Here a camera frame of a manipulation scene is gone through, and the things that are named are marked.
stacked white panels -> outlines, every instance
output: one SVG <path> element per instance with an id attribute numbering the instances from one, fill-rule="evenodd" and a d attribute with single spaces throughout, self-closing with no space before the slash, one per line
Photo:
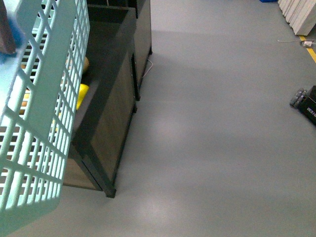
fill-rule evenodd
<path id="1" fill-rule="evenodd" d="M 307 36 L 316 24 L 316 0 L 278 0 L 296 35 Z"/>

electrical cord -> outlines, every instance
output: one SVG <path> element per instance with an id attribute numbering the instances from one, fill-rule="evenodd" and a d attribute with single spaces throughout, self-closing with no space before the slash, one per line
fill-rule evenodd
<path id="1" fill-rule="evenodd" d="M 148 74 L 148 72 L 153 68 L 154 64 L 152 61 L 150 61 L 149 59 L 147 59 L 148 62 L 150 62 L 152 65 L 149 67 L 149 69 L 144 73 L 143 78 Z"/>
<path id="2" fill-rule="evenodd" d="M 297 40 L 290 40 L 290 41 L 277 40 L 277 41 L 278 41 L 278 42 L 281 42 L 281 43 L 299 42 L 300 45 L 301 45 L 302 47 L 305 47 L 305 48 L 310 48 L 310 47 L 312 47 L 313 45 L 316 45 L 316 43 L 314 43 L 314 41 L 316 41 L 316 39 L 306 39 L 306 40 L 297 39 Z"/>
<path id="3" fill-rule="evenodd" d="M 291 41 L 281 41 L 281 40 L 277 40 L 277 41 L 280 42 L 280 43 L 292 43 L 292 42 L 300 42 L 302 40 L 297 39 L 297 40 L 291 40 Z"/>

gray floor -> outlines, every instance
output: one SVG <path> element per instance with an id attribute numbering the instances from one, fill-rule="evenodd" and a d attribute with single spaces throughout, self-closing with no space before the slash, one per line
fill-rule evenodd
<path id="1" fill-rule="evenodd" d="M 11 237 L 316 237 L 316 130 L 288 102 L 316 64 L 276 3 L 152 0 L 117 196 L 65 187 Z"/>

yellow object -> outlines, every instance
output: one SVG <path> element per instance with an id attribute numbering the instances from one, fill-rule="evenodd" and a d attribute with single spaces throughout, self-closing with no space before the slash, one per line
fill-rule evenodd
<path id="1" fill-rule="evenodd" d="M 28 105 L 29 98 L 30 98 L 30 91 L 27 89 L 25 91 L 21 107 L 26 107 Z M 19 114 L 23 115 L 24 112 L 25 112 L 25 109 L 20 109 L 20 113 Z"/>
<path id="2" fill-rule="evenodd" d="M 83 102 L 83 99 L 85 98 L 85 95 L 87 94 L 88 90 L 89 86 L 85 84 L 80 84 L 79 95 L 77 100 L 77 110 L 80 108 L 81 103 Z"/>
<path id="3" fill-rule="evenodd" d="M 306 40 L 306 38 L 304 36 L 300 36 L 301 40 Z M 306 48 L 308 53 L 310 53 L 311 57 L 313 58 L 314 62 L 316 63 L 316 53 L 314 52 L 314 50 L 312 48 Z"/>

black device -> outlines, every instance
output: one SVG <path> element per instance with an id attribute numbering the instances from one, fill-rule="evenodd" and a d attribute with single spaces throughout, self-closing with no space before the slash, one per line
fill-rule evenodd
<path id="1" fill-rule="evenodd" d="M 298 109 L 314 125 L 316 125 L 316 85 L 309 91 L 300 88 L 290 101 L 290 105 Z"/>

